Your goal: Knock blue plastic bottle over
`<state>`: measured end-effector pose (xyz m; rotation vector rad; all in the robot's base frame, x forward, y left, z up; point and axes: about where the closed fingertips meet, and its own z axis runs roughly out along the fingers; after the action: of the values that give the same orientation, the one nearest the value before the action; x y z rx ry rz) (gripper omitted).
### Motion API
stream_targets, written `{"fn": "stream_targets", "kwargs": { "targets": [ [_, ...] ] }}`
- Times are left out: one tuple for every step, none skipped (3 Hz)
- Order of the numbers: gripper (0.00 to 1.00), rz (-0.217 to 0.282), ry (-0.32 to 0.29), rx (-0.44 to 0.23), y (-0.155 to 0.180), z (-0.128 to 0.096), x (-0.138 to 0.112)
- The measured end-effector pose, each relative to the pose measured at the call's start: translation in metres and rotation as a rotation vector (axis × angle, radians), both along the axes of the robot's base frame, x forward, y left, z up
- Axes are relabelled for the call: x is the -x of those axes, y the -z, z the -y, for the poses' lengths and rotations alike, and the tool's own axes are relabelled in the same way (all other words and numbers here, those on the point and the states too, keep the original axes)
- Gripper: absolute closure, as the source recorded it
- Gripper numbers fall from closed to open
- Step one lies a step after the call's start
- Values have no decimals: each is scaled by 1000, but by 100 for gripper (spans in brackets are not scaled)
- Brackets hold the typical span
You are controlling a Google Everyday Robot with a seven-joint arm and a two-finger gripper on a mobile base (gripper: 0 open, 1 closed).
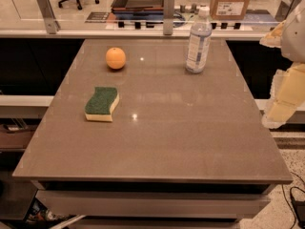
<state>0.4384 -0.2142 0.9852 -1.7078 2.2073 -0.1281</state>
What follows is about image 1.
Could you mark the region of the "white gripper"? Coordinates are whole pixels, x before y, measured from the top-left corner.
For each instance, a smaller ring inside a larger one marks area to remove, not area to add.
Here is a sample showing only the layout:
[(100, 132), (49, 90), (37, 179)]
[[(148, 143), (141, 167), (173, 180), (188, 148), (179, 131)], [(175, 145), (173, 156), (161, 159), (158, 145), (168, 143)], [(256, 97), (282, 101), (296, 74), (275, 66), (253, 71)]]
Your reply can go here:
[(284, 125), (305, 102), (305, 0), (259, 41), (269, 48), (280, 48), (283, 57), (293, 62), (286, 70), (277, 70), (270, 89), (262, 124), (269, 129)]

